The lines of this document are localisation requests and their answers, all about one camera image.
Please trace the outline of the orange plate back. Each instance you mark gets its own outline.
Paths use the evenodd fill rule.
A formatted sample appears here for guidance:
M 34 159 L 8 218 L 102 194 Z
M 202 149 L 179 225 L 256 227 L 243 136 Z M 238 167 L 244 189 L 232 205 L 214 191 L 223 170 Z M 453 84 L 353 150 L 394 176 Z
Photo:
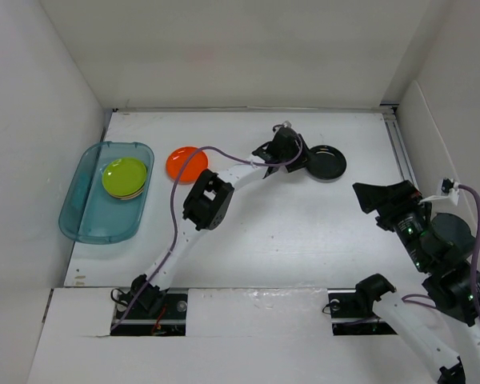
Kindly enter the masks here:
M 207 155 L 194 146 L 184 146 L 174 150 L 166 160 L 166 173 L 174 181 L 182 171 L 178 182 L 191 184 L 209 165 Z

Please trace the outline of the beige plate with drawings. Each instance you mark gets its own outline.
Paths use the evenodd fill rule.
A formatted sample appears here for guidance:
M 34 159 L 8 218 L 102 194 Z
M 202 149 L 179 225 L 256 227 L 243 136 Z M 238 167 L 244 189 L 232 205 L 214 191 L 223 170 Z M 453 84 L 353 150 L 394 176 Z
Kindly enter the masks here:
M 117 195 L 111 195 L 113 198 L 116 198 L 118 200 L 122 200 L 122 201 L 127 201 L 127 200 L 131 200 L 133 198 L 136 198 L 137 196 L 139 196 L 140 194 L 142 194 L 143 190 L 138 190 L 136 191 L 135 193 L 133 194 L 129 194 L 127 196 L 117 196 Z

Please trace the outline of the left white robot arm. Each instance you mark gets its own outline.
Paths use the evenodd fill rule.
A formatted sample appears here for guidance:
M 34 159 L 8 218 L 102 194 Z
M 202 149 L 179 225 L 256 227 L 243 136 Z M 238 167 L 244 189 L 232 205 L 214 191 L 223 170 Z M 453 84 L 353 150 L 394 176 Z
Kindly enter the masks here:
M 182 204 L 180 219 L 176 219 L 174 197 L 177 185 L 173 184 L 170 194 L 173 239 L 167 252 L 132 281 L 127 310 L 138 310 L 148 318 L 157 315 L 183 260 L 204 234 L 222 223 L 234 192 L 267 178 L 281 167 L 290 168 L 303 158 L 305 142 L 289 124 L 283 123 L 275 126 L 273 138 L 254 150 L 247 159 L 235 158 L 212 146 L 199 148 L 193 155 L 204 150 L 215 151 L 236 163 L 219 172 L 209 169 L 201 172 Z

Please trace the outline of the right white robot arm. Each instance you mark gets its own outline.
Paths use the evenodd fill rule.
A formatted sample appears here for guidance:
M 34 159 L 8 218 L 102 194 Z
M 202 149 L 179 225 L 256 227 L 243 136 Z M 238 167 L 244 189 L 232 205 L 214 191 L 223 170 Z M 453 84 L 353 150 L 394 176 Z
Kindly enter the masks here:
M 414 267 L 426 275 L 422 286 L 431 308 L 443 318 L 454 340 L 449 348 L 417 318 L 396 287 L 381 274 L 360 281 L 354 305 L 364 315 L 387 323 L 420 358 L 436 383 L 480 383 L 480 195 L 451 179 L 442 191 L 469 192 L 477 209 L 477 229 L 459 216 L 433 212 L 433 196 L 425 198 L 409 181 L 376 186 L 353 185 L 361 210 L 376 212 L 376 223 L 395 233 Z

